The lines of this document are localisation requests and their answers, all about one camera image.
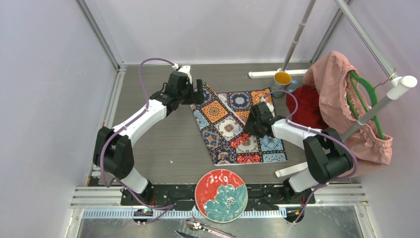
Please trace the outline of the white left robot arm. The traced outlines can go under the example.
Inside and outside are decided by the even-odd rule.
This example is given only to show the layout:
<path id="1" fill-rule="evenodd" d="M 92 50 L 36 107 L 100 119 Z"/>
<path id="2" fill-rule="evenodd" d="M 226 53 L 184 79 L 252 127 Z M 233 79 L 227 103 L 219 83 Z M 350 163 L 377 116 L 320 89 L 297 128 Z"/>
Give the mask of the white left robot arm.
<path id="1" fill-rule="evenodd" d="M 203 87 L 201 79 L 194 84 L 187 72 L 172 72 L 162 90 L 153 93 L 135 114 L 113 128 L 104 126 L 98 131 L 93 163 L 130 188 L 139 204 L 148 204 L 152 199 L 151 183 L 134 167 L 133 145 L 180 105 L 202 104 Z"/>

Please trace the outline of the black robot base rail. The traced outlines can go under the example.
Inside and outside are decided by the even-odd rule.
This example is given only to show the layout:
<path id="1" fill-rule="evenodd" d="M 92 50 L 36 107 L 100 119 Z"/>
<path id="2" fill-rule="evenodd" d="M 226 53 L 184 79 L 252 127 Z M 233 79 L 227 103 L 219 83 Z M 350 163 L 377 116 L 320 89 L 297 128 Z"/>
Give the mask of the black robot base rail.
<path id="1" fill-rule="evenodd" d="M 282 184 L 246 184 L 248 191 L 248 204 L 245 211 L 274 210 L 275 205 L 291 204 L 304 205 L 309 200 L 315 203 L 314 198 L 309 198 L 311 189 L 299 193 L 287 192 Z M 146 197 L 138 196 L 141 201 L 150 206 L 174 205 L 176 211 L 191 210 L 196 206 L 195 184 L 155 184 L 146 189 Z"/>

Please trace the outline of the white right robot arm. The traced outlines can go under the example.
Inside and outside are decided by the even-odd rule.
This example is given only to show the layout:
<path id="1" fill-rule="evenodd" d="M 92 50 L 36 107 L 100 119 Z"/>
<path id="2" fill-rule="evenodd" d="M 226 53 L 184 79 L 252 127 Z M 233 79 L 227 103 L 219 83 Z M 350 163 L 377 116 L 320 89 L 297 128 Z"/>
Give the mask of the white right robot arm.
<path id="1" fill-rule="evenodd" d="M 285 140 L 304 150 L 304 169 L 289 167 L 286 172 L 277 171 L 279 177 L 291 174 L 281 189 L 290 203 L 301 199 L 304 191 L 327 184 L 354 167 L 355 160 L 335 129 L 303 128 L 282 116 L 273 116 L 265 102 L 251 106 L 244 131 L 260 138 Z"/>

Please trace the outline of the colourful patterned placemat cloth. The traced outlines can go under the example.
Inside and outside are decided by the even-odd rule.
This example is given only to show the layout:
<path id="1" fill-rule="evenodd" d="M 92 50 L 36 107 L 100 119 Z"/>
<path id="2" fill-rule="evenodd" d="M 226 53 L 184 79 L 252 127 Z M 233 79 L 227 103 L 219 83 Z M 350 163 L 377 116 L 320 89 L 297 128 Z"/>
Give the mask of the colourful patterned placemat cloth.
<path id="1" fill-rule="evenodd" d="M 261 100 L 272 105 L 269 88 L 251 91 L 213 91 L 203 84 L 204 102 L 191 110 L 215 166 L 285 162 L 281 139 L 257 137 L 244 131 L 251 106 Z"/>

